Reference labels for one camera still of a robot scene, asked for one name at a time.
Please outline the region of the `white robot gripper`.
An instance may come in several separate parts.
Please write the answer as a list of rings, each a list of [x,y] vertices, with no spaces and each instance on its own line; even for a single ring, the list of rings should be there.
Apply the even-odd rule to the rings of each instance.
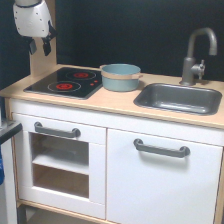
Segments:
[[[37,51],[33,38],[42,38],[44,55],[51,52],[50,41],[57,32],[53,27],[51,15],[45,0],[15,0],[13,15],[18,33],[29,38],[29,52]]]

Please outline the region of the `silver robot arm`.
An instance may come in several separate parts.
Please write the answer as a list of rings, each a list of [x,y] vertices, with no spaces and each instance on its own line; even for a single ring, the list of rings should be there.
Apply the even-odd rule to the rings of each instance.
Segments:
[[[43,41],[44,55],[51,52],[50,42],[57,32],[53,27],[51,15],[45,0],[15,0],[13,14],[18,33],[29,45],[30,54],[36,52],[34,39]]]

